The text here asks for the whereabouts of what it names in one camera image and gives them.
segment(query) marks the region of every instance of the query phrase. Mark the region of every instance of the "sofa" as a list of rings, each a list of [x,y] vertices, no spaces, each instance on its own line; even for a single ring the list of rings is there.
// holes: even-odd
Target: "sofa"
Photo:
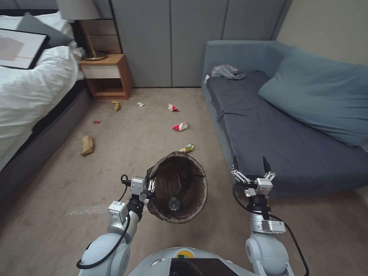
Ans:
[[[270,197],[312,196],[368,184],[368,152],[347,146],[285,114],[258,95],[290,46],[276,41],[209,41],[202,91],[229,170],[264,175],[262,156],[276,173]],[[229,64],[246,77],[205,76]]]

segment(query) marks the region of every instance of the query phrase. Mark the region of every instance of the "trash can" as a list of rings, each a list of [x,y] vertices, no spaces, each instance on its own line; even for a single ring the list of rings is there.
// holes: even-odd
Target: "trash can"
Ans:
[[[148,211],[161,220],[186,223],[203,209],[207,200],[207,178],[201,165],[190,155],[175,151],[147,170],[155,179],[156,198]]]

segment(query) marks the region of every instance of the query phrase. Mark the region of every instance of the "wooden nightstand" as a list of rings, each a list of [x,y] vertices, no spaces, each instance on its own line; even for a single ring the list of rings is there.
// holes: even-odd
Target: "wooden nightstand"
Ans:
[[[109,54],[100,61],[79,62],[95,100],[128,100],[131,78],[124,54]]]

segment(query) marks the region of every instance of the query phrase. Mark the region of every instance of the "table lamp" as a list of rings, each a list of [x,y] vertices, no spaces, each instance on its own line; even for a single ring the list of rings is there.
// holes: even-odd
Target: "table lamp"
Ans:
[[[57,5],[61,12],[61,17],[66,20],[90,20],[98,19],[100,15],[93,0],[57,0]],[[97,61],[107,57],[105,53],[96,52],[93,47],[91,36],[85,28],[83,22],[82,28],[87,36],[87,44],[91,52],[83,55],[83,59],[88,61]]]

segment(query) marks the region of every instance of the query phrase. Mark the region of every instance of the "beige carpet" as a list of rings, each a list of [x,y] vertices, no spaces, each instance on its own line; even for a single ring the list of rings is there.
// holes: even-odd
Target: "beige carpet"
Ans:
[[[170,112],[168,102],[181,111]],[[50,160],[0,204],[0,275],[77,275],[76,263],[86,246],[106,233],[106,206],[123,191],[120,175],[145,176],[160,158],[188,143],[195,145],[191,155],[207,174],[207,204],[184,225],[162,222],[145,211],[128,272],[148,254],[171,246],[201,248],[252,270],[245,250],[248,214],[232,197],[201,90],[138,89],[121,103],[114,112],[111,102],[94,102]],[[171,130],[184,121],[189,129]],[[79,155],[84,135],[96,141],[95,152],[86,157]],[[273,199],[271,208],[293,229],[311,275],[368,275],[368,208],[355,193]],[[290,235],[278,238],[295,275],[304,275]]]

